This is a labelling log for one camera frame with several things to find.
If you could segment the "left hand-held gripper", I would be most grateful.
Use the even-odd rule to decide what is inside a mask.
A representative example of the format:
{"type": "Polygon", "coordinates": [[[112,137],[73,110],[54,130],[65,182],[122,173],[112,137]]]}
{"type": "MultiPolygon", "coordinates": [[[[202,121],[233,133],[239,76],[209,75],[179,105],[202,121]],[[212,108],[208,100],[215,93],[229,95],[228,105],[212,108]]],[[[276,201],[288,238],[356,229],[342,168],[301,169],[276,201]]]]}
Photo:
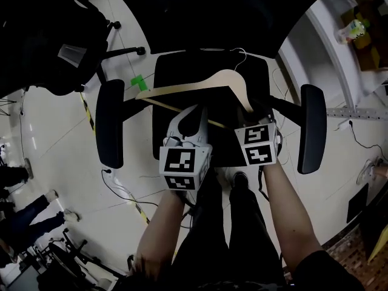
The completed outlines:
{"type": "Polygon", "coordinates": [[[207,107],[193,105],[180,112],[171,120],[167,136],[159,148],[160,177],[170,190],[198,191],[210,167],[213,150],[207,144],[207,107]],[[195,136],[197,143],[181,140],[191,136],[195,136]]]}

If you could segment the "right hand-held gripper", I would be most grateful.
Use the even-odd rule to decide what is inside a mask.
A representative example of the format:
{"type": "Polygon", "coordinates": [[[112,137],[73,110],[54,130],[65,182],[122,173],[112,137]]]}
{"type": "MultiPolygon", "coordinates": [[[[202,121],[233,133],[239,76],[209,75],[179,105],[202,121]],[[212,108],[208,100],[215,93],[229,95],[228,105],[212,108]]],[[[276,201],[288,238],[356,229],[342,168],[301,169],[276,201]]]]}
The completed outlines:
{"type": "Polygon", "coordinates": [[[234,130],[239,149],[234,166],[266,166],[276,163],[282,139],[276,122],[264,118],[234,130]]]}

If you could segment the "wooden hanger with metal hook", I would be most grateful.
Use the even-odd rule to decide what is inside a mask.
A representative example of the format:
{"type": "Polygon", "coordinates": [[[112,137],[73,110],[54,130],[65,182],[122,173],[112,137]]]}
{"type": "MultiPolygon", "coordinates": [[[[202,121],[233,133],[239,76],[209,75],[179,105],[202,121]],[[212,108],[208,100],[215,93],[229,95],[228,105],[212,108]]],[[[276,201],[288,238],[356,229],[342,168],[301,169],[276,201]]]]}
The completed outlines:
{"type": "Polygon", "coordinates": [[[231,69],[222,69],[217,71],[214,75],[200,82],[157,87],[153,90],[143,91],[139,93],[133,101],[144,101],[175,112],[182,112],[183,109],[154,100],[154,97],[219,87],[228,87],[236,96],[245,111],[249,113],[253,112],[253,108],[247,97],[246,82],[244,78],[237,71],[231,69]]]}

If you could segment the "person's right forearm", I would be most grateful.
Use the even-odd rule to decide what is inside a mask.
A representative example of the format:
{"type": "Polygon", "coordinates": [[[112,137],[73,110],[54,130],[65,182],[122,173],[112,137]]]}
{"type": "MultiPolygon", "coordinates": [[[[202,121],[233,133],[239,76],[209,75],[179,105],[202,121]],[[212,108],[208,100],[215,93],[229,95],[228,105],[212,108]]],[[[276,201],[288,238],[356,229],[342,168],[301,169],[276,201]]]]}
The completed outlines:
{"type": "Polygon", "coordinates": [[[290,272],[321,251],[309,215],[279,162],[264,167],[270,211],[283,258],[290,272]]]}

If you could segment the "person's left forearm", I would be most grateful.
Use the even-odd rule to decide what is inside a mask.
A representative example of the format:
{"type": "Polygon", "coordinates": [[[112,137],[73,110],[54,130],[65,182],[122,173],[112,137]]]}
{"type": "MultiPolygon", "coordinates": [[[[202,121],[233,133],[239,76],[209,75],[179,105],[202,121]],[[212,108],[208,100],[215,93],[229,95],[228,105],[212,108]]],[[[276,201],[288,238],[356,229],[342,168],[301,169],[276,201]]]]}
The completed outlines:
{"type": "Polygon", "coordinates": [[[134,268],[157,279],[171,266],[181,228],[184,203],[174,191],[165,191],[136,251],[134,268]]]}

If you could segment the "person's black shoe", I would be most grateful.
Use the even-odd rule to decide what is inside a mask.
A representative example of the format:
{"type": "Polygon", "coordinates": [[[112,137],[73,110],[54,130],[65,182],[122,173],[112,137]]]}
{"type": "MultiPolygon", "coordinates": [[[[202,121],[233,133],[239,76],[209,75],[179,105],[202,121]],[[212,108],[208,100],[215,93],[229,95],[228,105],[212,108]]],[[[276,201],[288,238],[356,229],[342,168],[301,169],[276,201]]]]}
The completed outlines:
{"type": "Polygon", "coordinates": [[[232,189],[248,190],[249,180],[244,172],[236,172],[232,178],[232,189]]]}

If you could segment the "black mesh office chair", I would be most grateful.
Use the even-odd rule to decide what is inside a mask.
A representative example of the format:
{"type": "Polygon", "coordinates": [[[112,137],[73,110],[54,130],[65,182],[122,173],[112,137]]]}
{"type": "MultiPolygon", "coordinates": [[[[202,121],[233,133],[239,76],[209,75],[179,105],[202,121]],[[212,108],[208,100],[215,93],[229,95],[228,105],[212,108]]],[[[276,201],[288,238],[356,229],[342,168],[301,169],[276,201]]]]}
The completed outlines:
{"type": "Polygon", "coordinates": [[[0,0],[0,98],[31,86],[54,95],[82,92],[105,59],[144,47],[108,50],[111,22],[82,0],[0,0]]]}
{"type": "Polygon", "coordinates": [[[323,91],[304,84],[300,105],[278,99],[270,94],[266,64],[317,0],[123,1],[151,53],[158,55],[155,87],[199,82],[221,70],[235,70],[244,78],[253,106],[245,119],[256,121],[280,112],[301,128],[299,173],[320,168],[327,135],[323,91]]]}

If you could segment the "green floor tape mark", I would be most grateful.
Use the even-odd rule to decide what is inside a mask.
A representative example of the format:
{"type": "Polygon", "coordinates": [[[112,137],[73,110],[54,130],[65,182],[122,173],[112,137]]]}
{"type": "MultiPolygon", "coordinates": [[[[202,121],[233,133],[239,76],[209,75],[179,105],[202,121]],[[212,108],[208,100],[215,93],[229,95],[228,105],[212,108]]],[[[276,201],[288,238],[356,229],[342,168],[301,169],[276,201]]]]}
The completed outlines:
{"type": "Polygon", "coordinates": [[[149,88],[142,75],[138,75],[130,80],[131,86],[137,86],[140,92],[148,91],[149,88]]]}

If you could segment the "person's black trousers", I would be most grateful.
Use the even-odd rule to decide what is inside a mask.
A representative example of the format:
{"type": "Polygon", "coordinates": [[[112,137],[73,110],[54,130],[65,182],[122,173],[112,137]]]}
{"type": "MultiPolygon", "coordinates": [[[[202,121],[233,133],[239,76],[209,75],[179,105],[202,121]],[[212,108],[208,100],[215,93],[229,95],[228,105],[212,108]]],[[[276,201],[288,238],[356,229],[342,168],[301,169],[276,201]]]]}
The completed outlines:
{"type": "Polygon", "coordinates": [[[226,240],[222,188],[209,171],[198,192],[193,226],[173,261],[173,290],[283,291],[279,256],[256,195],[247,186],[230,192],[231,235],[226,240]]]}

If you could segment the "person's black shirt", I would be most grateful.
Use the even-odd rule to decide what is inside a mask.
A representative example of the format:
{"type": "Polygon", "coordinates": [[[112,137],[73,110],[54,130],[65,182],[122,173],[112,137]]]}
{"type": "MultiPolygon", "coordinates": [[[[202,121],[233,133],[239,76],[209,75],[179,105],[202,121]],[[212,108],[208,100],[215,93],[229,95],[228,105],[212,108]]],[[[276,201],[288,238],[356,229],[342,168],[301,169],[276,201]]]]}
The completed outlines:
{"type": "Polygon", "coordinates": [[[304,258],[292,279],[297,291],[365,291],[357,278],[323,250],[304,258]]]}

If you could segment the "cardboard box with yellow print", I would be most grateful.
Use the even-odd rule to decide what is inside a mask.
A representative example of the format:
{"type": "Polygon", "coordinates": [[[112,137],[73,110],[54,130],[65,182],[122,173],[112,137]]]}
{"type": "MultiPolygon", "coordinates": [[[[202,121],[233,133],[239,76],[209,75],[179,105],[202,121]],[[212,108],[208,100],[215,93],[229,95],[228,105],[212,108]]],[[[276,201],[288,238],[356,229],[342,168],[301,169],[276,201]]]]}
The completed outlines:
{"type": "Polygon", "coordinates": [[[344,25],[354,19],[364,24],[364,36],[354,40],[362,71],[388,70],[388,4],[385,0],[355,0],[356,6],[344,12],[344,25]]]}

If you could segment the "green label drink bottle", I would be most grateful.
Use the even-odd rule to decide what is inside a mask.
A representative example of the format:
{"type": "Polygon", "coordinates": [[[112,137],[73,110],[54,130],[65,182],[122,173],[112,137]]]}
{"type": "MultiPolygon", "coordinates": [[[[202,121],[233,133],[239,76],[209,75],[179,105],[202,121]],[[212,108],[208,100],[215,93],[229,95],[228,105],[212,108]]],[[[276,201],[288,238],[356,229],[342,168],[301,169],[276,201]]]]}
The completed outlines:
{"type": "Polygon", "coordinates": [[[364,24],[360,20],[354,19],[335,33],[335,39],[339,44],[348,44],[364,36],[365,33],[366,28],[364,24]]]}

